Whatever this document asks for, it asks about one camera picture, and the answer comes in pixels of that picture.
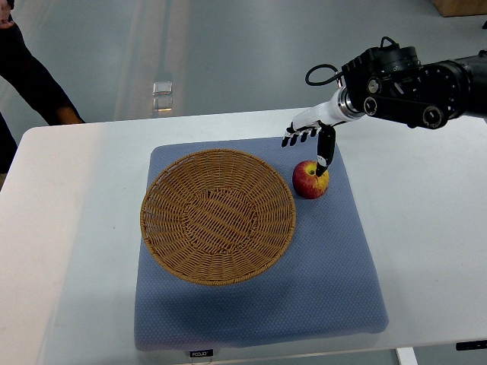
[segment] woven basket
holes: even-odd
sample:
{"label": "woven basket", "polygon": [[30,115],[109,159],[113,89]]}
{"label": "woven basket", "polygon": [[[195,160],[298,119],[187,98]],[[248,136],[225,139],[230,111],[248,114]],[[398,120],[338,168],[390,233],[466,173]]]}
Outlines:
{"label": "woven basket", "polygon": [[214,149],[172,163],[149,187],[142,237],[155,260],[196,284],[228,285],[274,265],[296,224],[288,184],[241,151]]}

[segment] robotic arm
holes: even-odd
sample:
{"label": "robotic arm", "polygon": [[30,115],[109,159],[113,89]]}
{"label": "robotic arm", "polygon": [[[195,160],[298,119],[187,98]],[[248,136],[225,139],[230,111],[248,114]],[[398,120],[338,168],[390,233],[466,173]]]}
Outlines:
{"label": "robotic arm", "polygon": [[[391,44],[385,46],[385,40]],[[331,68],[335,76],[319,83],[309,81],[318,68]],[[289,141],[292,146],[299,136],[304,142],[308,135],[318,134],[318,176],[333,159],[334,127],[364,114],[427,129],[438,129],[462,115],[487,117],[487,50],[421,65],[414,47],[400,48],[384,37],[380,47],[367,49],[343,65],[341,72],[331,65],[318,65],[306,75],[312,86],[332,81],[338,82],[339,89],[331,100],[294,117],[282,139],[282,147]]]}

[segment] shoe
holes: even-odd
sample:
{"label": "shoe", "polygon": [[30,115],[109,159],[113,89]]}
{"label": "shoe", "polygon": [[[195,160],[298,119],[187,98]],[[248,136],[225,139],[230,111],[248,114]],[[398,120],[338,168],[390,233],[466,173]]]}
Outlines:
{"label": "shoe", "polygon": [[0,173],[0,191],[2,190],[3,183],[5,182],[5,178],[7,177],[6,173]]}

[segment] blue cushion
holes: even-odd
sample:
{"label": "blue cushion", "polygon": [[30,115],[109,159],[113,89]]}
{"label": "blue cushion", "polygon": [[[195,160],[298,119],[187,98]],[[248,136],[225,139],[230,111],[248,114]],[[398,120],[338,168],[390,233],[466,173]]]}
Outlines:
{"label": "blue cushion", "polygon": [[328,191],[316,200],[296,196],[291,183],[294,166],[316,158],[316,139],[286,148],[280,138],[162,146],[151,155],[148,186],[170,163],[209,148],[246,151],[281,173],[296,202],[293,240],[269,270],[223,287],[173,276],[142,241],[136,347],[192,351],[382,332],[387,312],[338,147]]}

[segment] black pants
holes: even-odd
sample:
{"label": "black pants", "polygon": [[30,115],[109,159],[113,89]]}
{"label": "black pants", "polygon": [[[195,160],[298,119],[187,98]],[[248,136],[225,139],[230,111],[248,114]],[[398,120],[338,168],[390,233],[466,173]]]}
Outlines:
{"label": "black pants", "polygon": [[[0,30],[0,50],[0,76],[8,81],[48,124],[62,124],[56,112],[63,107],[71,107],[81,119],[64,90],[27,49],[18,25]],[[0,115],[0,173],[8,171],[16,150],[15,140]]]}

